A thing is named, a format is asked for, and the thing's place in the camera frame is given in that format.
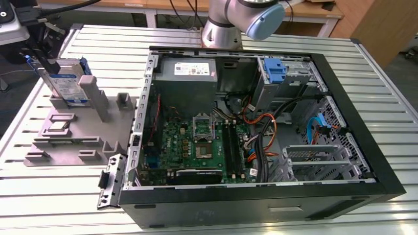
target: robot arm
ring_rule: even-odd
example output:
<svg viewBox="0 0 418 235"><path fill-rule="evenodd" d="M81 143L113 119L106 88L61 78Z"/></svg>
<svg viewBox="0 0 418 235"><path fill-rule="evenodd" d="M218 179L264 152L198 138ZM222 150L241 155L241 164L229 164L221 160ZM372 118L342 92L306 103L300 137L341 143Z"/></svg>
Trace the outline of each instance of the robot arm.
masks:
<svg viewBox="0 0 418 235"><path fill-rule="evenodd" d="M57 74L61 66L55 59L61 52L67 32L49 23L47 16L75 10L101 0L46 10L37 7L37 0L0 0L0 46L11 57L29 55L38 60L49 73Z"/></svg>
<svg viewBox="0 0 418 235"><path fill-rule="evenodd" d="M241 47L241 32L254 40L266 39L285 18L278 0L212 0L202 40L206 47Z"/></svg>

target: floor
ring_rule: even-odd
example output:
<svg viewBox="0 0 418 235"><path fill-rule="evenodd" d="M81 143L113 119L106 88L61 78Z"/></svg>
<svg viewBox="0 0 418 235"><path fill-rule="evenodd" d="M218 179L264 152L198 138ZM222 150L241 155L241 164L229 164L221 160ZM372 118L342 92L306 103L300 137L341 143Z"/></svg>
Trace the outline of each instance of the floor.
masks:
<svg viewBox="0 0 418 235"><path fill-rule="evenodd" d="M201 27L200 21L194 24L194 17L184 17L182 21L174 16L159 16L158 24L166 28ZM69 28L74 23L118 25L118 26L146 26L146 18L142 14L105 13L75 11L62 13L55 22L62 28ZM407 96L413 107L418 109L418 63L399 55L385 69L399 89ZM19 109L34 88L39 76L26 64L11 65L5 58L0 58L0 77L10 84L9 91L0 92L0 138L19 112Z"/></svg>

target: sticker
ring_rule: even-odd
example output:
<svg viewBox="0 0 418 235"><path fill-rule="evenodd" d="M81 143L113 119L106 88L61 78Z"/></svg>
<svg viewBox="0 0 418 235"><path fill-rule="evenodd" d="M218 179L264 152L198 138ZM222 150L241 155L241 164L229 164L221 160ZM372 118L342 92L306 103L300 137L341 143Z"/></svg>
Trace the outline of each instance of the sticker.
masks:
<svg viewBox="0 0 418 235"><path fill-rule="evenodd" d="M257 169L250 169L250 175L257 176L258 170Z"/></svg>
<svg viewBox="0 0 418 235"><path fill-rule="evenodd" d="M209 63L177 63L176 75L209 76L210 64Z"/></svg>
<svg viewBox="0 0 418 235"><path fill-rule="evenodd" d="M125 4L126 6L137 6L137 7L143 7L145 5L142 5L142 4L133 4L133 3L126 3Z"/></svg>
<svg viewBox="0 0 418 235"><path fill-rule="evenodd" d="M75 104L83 104L89 98L78 84L78 76L74 74L51 74L51 82L63 99Z"/></svg>
<svg viewBox="0 0 418 235"><path fill-rule="evenodd" d="M341 16L337 16L337 15L328 15L328 18L341 18Z"/></svg>
<svg viewBox="0 0 418 235"><path fill-rule="evenodd" d="M252 104L248 105L248 108L249 108L252 111L256 110L256 107L254 107Z"/></svg>

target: desk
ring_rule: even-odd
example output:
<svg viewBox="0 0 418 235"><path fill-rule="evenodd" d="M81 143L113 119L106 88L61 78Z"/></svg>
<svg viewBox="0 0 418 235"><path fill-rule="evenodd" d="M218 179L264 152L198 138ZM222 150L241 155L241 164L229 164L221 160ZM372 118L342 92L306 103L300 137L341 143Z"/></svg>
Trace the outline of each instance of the desk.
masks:
<svg viewBox="0 0 418 235"><path fill-rule="evenodd" d="M86 25L73 30L63 58L90 62L107 95L142 92L150 46L200 47L188 30ZM26 167L23 160L50 112L51 91L39 80L0 140L2 234L407 234L418 230L418 117L362 45L349 39L274 35L242 37L244 49L322 53L408 191L385 203L318 221L142 230L118 210L97 210L105 165Z"/></svg>
<svg viewBox="0 0 418 235"><path fill-rule="evenodd" d="M38 0L43 8L51 9L63 7L71 4L83 2L82 0ZM182 16L193 16L186 0L174 0L177 10ZM81 10L85 11L105 11L105 12L125 12L142 13L147 16L147 25L150 28L157 28L157 15L174 15L169 0L103 0L93 6L87 6ZM209 16L210 0L200 0L198 14ZM292 11L286 9L285 21L290 21ZM320 23L324 24L318 37L329 37L338 20L344 18L344 13L336 6L333 11L322 9L321 3L304 2L294 6L294 22Z"/></svg>

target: slotted metal table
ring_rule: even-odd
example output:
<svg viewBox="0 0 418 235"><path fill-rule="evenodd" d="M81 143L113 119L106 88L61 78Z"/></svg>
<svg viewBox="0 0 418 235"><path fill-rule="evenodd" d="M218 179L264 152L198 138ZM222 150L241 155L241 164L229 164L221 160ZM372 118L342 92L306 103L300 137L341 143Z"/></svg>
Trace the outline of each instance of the slotted metal table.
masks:
<svg viewBox="0 0 418 235"><path fill-rule="evenodd" d="M200 33L86 25L71 30L62 58L90 62L107 95L141 92L150 46L200 47ZM142 230L123 210L98 211L105 166L26 167L47 117L51 91L42 80L0 141L0 233L7 234L407 234L418 233L418 115L362 45L346 39L273 36L244 48L322 53L408 193L334 220Z"/></svg>

